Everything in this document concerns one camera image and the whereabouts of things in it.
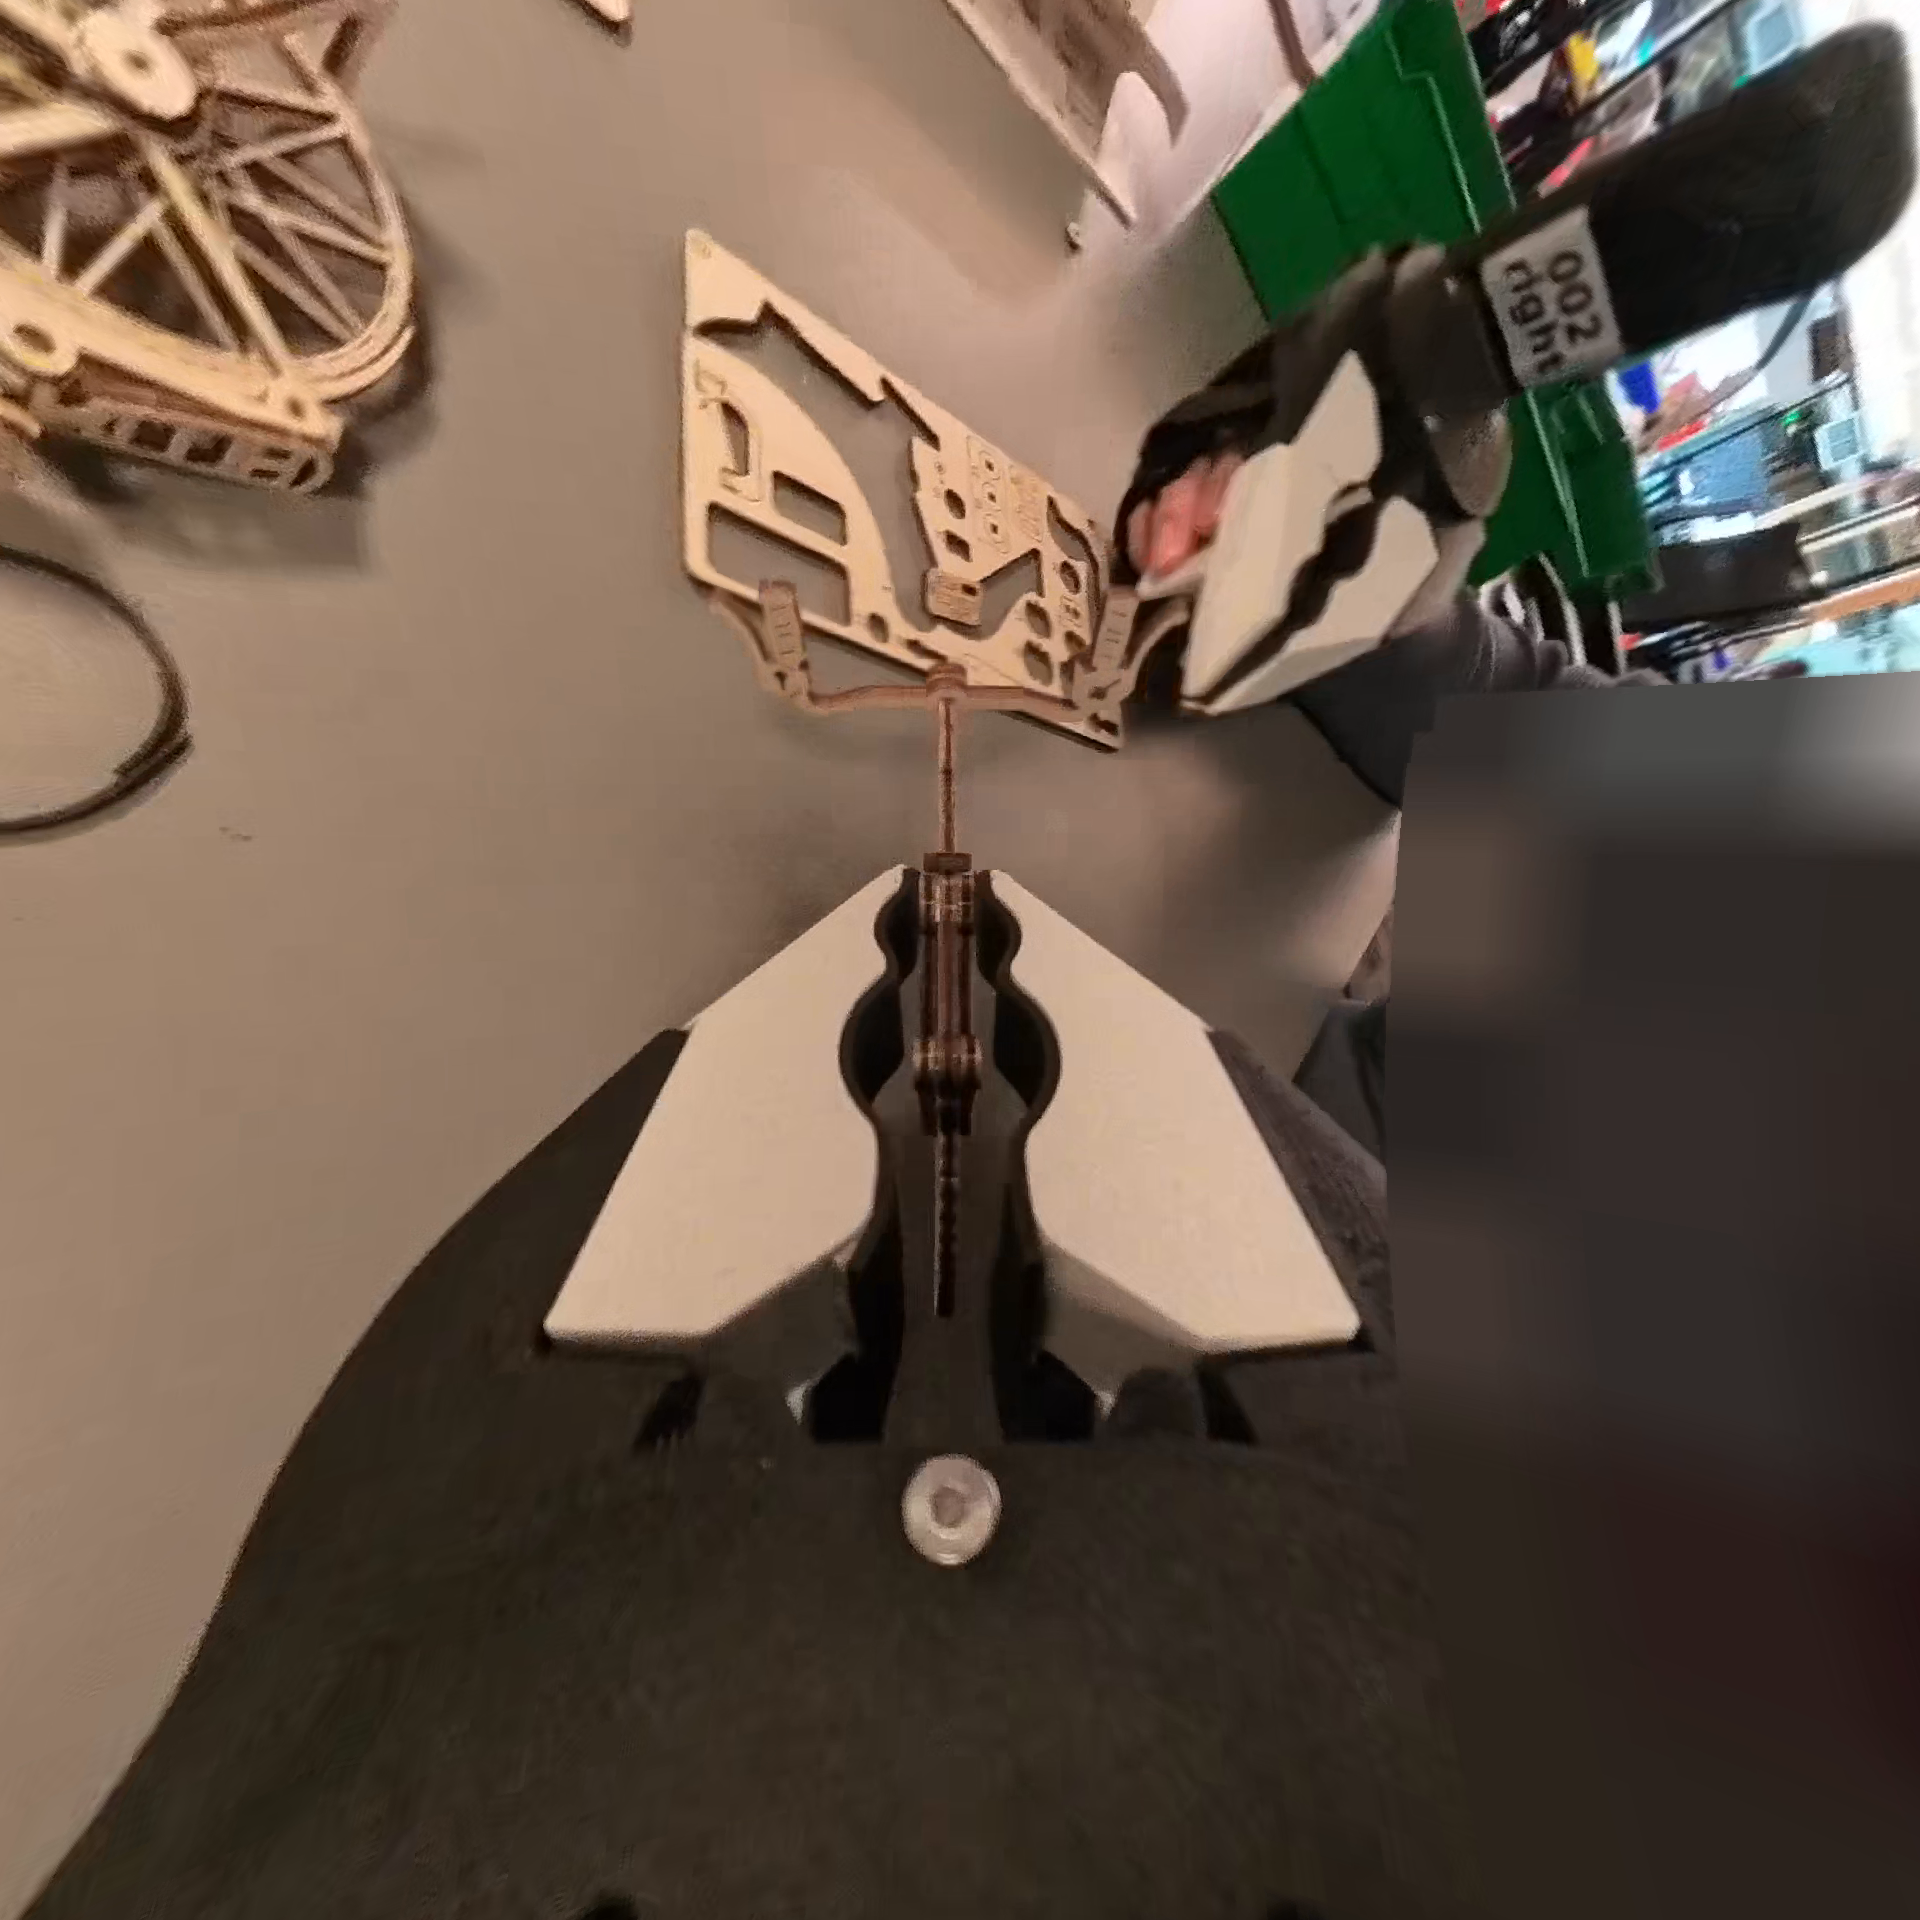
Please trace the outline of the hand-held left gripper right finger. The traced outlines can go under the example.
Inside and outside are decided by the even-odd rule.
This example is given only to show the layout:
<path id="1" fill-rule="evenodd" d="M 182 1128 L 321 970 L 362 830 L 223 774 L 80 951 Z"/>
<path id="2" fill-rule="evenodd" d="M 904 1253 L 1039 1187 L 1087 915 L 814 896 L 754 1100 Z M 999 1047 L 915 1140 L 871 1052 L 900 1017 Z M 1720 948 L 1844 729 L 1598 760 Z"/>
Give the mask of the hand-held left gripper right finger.
<path id="1" fill-rule="evenodd" d="M 978 997 L 1004 1105 L 986 1343 L 1007 1440 L 1089 1441 L 1141 1378 L 1234 1440 L 1228 1369 L 1357 1349 L 1357 1290 L 1258 1066 L 1007 873 L 978 882 Z"/>

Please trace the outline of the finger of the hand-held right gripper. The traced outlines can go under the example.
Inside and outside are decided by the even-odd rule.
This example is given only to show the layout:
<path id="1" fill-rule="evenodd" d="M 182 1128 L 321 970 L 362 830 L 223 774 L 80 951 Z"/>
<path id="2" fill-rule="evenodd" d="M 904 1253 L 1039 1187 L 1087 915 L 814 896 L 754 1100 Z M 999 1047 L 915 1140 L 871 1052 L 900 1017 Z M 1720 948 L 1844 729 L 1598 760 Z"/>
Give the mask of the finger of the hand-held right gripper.
<path id="1" fill-rule="evenodd" d="M 1378 401 L 1357 358 L 1335 363 L 1293 445 L 1264 448 L 1236 470 L 1212 542 L 1187 564 L 1147 575 L 1136 592 L 1146 602 L 1290 602 L 1320 567 L 1331 592 L 1375 590 L 1387 581 L 1377 531 L 1360 528 L 1360 560 L 1333 572 L 1324 560 L 1340 498 L 1359 491 L 1378 465 Z"/>
<path id="2" fill-rule="evenodd" d="M 1223 719 L 1285 701 L 1381 651 L 1453 594 L 1453 535 L 1402 498 L 1349 507 L 1296 556 L 1307 522 L 1219 522 L 1196 578 L 1180 705 Z"/>

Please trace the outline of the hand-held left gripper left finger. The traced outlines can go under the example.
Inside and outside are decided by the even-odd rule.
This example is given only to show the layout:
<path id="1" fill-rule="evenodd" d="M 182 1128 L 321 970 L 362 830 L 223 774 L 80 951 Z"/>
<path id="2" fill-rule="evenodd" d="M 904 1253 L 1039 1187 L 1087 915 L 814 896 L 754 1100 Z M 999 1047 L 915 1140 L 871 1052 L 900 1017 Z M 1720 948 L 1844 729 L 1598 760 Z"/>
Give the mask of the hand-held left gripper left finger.
<path id="1" fill-rule="evenodd" d="M 882 870 L 675 1035 L 544 1313 L 555 1349 L 749 1380 L 792 1424 L 854 1355 L 848 1270 L 882 1151 L 842 1043 L 862 997 L 893 979 L 882 922 L 904 879 Z"/>

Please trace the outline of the thin wooden model part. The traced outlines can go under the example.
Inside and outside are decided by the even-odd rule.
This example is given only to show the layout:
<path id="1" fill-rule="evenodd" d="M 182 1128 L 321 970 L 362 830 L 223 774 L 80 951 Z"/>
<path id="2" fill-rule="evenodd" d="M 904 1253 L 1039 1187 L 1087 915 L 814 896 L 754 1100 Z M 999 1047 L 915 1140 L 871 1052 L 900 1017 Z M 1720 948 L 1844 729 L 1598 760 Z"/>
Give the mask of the thin wooden model part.
<path id="1" fill-rule="evenodd" d="M 919 875 L 923 997 L 915 1084 L 931 1140 L 932 1311 L 948 1319 L 958 1290 L 963 1145 L 973 1136 L 981 1084 L 981 1043 L 973 1029 L 976 875 L 958 842 L 958 737 L 969 683 L 958 669 L 944 668 L 929 675 L 925 691 L 932 714 L 937 838 Z"/>

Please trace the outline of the wooden parts sheet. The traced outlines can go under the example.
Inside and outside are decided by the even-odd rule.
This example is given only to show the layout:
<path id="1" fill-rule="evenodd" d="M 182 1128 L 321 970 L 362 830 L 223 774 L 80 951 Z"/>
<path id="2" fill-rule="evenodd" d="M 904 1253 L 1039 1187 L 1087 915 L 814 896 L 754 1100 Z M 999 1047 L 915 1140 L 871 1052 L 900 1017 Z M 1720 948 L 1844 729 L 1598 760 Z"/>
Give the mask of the wooden parts sheet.
<path id="1" fill-rule="evenodd" d="M 704 230 L 681 283 L 683 567 L 758 683 L 830 707 L 830 645 L 1116 751 L 1139 669 L 1096 521 Z"/>

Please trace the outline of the person's right forearm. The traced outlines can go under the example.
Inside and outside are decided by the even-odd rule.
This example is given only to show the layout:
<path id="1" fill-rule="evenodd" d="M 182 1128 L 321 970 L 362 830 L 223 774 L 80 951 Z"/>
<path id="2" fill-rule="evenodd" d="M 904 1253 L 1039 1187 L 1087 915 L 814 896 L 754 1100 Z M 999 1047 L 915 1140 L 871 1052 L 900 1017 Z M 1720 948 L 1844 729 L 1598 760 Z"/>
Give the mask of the person's right forearm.
<path id="1" fill-rule="evenodd" d="M 1397 810 L 1412 749 L 1442 703 L 1591 681 L 1560 640 L 1533 634 L 1463 590 L 1444 612 L 1310 680 L 1282 703 L 1371 797 Z"/>

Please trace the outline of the wooden wheel model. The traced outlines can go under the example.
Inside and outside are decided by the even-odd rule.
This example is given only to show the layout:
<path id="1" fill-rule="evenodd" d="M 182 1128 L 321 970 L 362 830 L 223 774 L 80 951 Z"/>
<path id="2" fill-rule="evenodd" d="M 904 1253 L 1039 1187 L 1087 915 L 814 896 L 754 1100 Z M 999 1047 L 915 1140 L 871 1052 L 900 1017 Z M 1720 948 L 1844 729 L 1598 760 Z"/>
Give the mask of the wooden wheel model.
<path id="1" fill-rule="evenodd" d="M 4 456 L 321 491 L 416 339 L 362 113 L 392 5 L 2 7 Z"/>

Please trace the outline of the person's right hand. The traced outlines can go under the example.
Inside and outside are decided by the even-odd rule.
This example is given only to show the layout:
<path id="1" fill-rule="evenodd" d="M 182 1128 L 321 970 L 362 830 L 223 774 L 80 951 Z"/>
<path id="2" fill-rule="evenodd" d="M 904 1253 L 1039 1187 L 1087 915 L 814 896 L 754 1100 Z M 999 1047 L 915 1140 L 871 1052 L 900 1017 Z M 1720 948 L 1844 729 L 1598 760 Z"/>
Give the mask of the person's right hand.
<path id="1" fill-rule="evenodd" d="M 1243 465 L 1234 453 L 1206 454 L 1125 510 L 1116 554 L 1134 581 L 1165 578 L 1208 547 Z"/>

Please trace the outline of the person's grey clothing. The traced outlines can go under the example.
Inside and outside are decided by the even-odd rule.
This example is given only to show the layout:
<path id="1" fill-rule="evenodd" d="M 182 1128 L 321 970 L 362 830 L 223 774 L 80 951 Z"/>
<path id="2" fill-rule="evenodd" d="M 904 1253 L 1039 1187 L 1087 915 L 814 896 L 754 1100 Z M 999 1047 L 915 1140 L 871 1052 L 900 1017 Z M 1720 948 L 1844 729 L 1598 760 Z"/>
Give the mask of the person's grey clothing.
<path id="1" fill-rule="evenodd" d="M 1387 996 L 1342 997 L 1320 1022 L 1294 1087 L 1377 1164 L 1386 1164 Z"/>

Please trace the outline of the green plastic crate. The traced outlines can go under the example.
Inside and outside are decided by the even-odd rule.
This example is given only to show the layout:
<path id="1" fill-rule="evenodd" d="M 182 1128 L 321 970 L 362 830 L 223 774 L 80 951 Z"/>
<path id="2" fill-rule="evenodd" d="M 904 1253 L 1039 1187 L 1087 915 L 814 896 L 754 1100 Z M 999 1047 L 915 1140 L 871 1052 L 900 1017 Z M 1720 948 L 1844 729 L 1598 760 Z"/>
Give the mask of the green plastic crate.
<path id="1" fill-rule="evenodd" d="M 1213 211 L 1270 320 L 1353 260 L 1451 244 L 1500 218 L 1500 165 L 1467 35 L 1451 5 L 1378 5 L 1330 71 L 1217 182 Z M 1512 475 L 1472 581 L 1543 560 L 1572 592 L 1653 586 L 1637 467 L 1600 383 L 1507 408 Z"/>

